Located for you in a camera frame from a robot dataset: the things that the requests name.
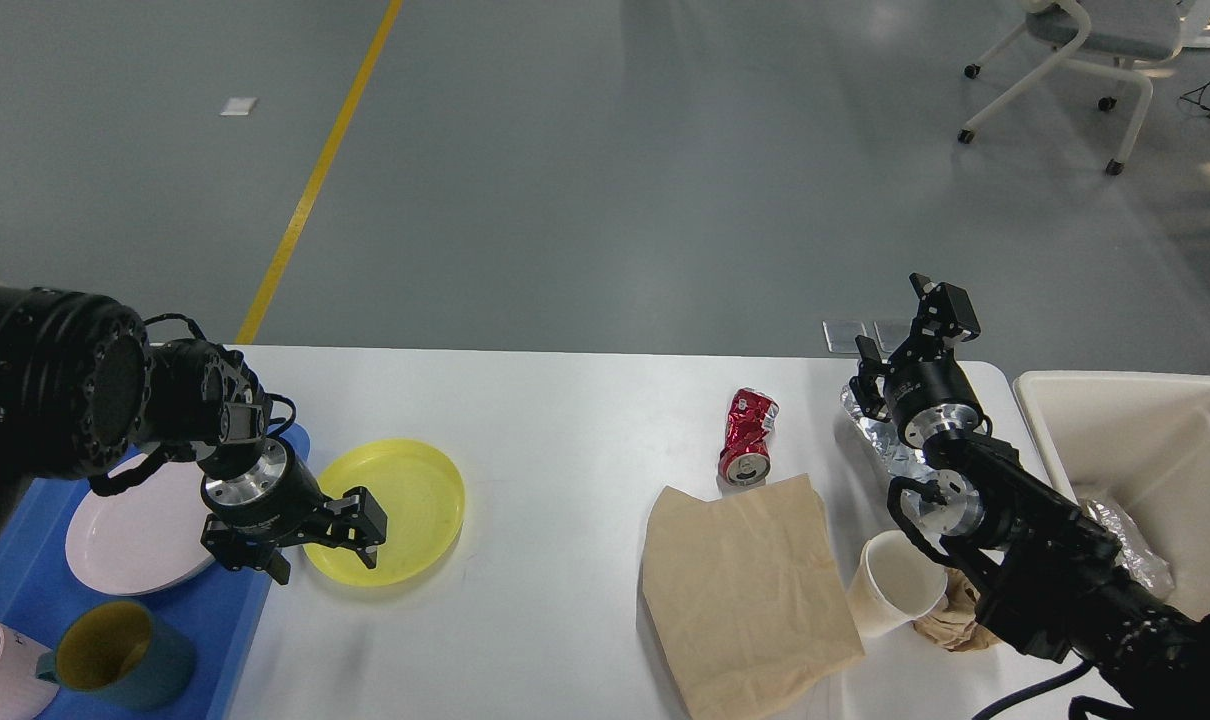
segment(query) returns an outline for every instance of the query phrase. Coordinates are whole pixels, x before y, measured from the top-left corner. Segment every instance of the white paper cup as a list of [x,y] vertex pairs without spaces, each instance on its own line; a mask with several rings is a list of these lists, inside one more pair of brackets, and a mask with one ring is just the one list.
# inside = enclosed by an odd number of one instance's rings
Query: white paper cup
[[916,551],[901,530],[870,538],[846,592],[858,635],[880,638],[929,612],[947,588],[947,574]]
[[0,623],[0,720],[33,720],[58,692],[35,678],[38,657],[48,647]]

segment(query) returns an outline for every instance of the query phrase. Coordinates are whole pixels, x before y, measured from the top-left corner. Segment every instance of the yellow floor line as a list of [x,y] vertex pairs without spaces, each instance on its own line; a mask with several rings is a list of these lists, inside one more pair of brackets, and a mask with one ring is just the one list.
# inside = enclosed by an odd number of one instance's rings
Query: yellow floor line
[[258,286],[258,293],[249,306],[249,313],[244,316],[244,323],[240,324],[240,332],[236,333],[236,342],[238,345],[254,342],[254,336],[258,336],[258,328],[263,324],[263,316],[267,315],[267,305],[272,304],[272,296],[276,295],[276,287],[280,286],[281,277],[286,273],[286,267],[289,266],[290,257],[294,255],[294,247],[298,246],[298,238],[302,234],[302,227],[307,225],[307,218],[312,214],[312,205],[316,205],[316,197],[321,194],[321,186],[325,184],[325,174],[329,174],[330,165],[334,163],[334,156],[338,155],[339,146],[342,145],[342,137],[346,136],[348,125],[352,123],[352,115],[357,111],[357,105],[361,104],[361,96],[364,94],[365,83],[369,82],[369,73],[373,73],[373,65],[378,63],[378,54],[382,53],[382,46],[387,41],[387,33],[391,33],[391,27],[396,23],[396,16],[399,13],[401,0],[387,2],[387,12],[382,15],[382,22],[378,23],[378,31],[369,42],[369,50],[361,63],[361,69],[357,70],[357,77],[352,81],[352,90],[348,91],[348,97],[342,102],[339,117],[334,120],[334,127],[330,128],[330,137],[325,138],[325,146],[321,149],[319,159],[316,159],[312,177],[307,179],[307,186],[302,189],[302,197],[298,200],[298,206],[294,208],[294,217],[290,218],[284,236],[281,237],[280,244],[276,246],[276,255],[272,255],[272,261],[267,265],[267,272],[263,276],[263,282]]

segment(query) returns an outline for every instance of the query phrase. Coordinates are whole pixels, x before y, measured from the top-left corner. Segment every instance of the teal mug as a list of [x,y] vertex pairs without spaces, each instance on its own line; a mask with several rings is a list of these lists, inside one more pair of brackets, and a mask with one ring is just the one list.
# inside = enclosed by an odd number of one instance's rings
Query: teal mug
[[67,628],[35,675],[128,710],[151,710],[192,680],[192,641],[138,601],[99,605]]

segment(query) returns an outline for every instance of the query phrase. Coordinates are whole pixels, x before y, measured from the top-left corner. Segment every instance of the yellow plate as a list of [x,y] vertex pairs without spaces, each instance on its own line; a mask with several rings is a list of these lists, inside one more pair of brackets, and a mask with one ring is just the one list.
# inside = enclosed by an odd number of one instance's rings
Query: yellow plate
[[387,542],[378,547],[373,570],[352,551],[305,546],[312,564],[340,583],[378,587],[421,574],[449,551],[463,525],[463,478],[427,443],[368,443],[335,460],[317,482],[330,497],[367,486],[387,514]]

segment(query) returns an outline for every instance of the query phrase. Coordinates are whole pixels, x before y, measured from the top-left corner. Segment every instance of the plastic bin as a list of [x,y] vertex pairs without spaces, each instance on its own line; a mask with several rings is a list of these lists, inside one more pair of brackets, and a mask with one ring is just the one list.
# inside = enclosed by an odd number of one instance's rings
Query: plastic bin
[[1210,378],[1036,371],[1013,387],[1054,488],[1107,488],[1169,560],[1168,601],[1210,612]]

